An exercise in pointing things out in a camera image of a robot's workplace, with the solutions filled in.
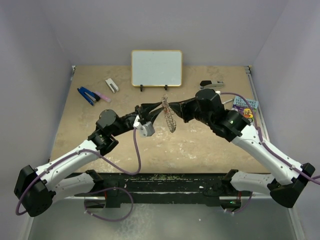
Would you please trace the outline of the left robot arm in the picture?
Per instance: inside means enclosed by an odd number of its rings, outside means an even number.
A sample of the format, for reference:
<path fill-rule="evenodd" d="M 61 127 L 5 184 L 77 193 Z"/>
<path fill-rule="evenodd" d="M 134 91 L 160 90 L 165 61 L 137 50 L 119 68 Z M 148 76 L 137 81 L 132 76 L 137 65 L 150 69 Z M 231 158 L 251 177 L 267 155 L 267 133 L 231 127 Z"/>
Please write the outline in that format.
<path fill-rule="evenodd" d="M 104 159 L 117 145 L 116 136 L 132 131 L 144 137 L 154 134 L 153 123 L 161 113 L 160 102 L 137 105 L 134 112 L 122 117 L 112 109 L 100 113 L 95 130 L 80 145 L 54 161 L 36 168 L 25 166 L 19 172 L 14 194 L 18 198 L 15 213 L 36 217 L 53 203 L 77 194 L 98 196 L 110 190 L 95 170 L 70 177 L 84 165 Z"/>

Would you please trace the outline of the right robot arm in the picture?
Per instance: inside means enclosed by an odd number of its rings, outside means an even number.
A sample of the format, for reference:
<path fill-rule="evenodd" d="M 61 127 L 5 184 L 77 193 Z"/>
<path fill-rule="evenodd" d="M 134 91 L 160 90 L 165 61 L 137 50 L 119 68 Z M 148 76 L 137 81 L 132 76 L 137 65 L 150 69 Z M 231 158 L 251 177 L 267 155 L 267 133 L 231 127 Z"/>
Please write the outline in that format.
<path fill-rule="evenodd" d="M 292 208 L 308 182 L 313 181 L 315 168 L 310 163 L 288 157 L 262 136 L 241 113 L 225 109 L 220 94 L 203 89 L 194 98 L 169 103 L 170 108 L 185 123 L 197 120 L 214 134 L 240 147 L 263 165 L 268 174 L 230 170 L 222 179 L 222 190 L 228 196 L 249 191 L 271 196 L 286 208 Z"/>

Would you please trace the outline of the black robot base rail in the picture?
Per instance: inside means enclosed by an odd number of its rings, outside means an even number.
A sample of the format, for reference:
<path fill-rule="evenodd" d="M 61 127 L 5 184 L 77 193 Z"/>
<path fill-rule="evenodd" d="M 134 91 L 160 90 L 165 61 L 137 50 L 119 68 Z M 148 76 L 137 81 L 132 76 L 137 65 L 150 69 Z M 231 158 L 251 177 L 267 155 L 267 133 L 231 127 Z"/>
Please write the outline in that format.
<path fill-rule="evenodd" d="M 90 193 L 79 196 L 98 199 L 90 208 L 118 208 L 121 204 L 200 204 L 238 209 L 248 191 L 239 192 L 223 185 L 223 173 L 124 173 L 100 172 Z"/>

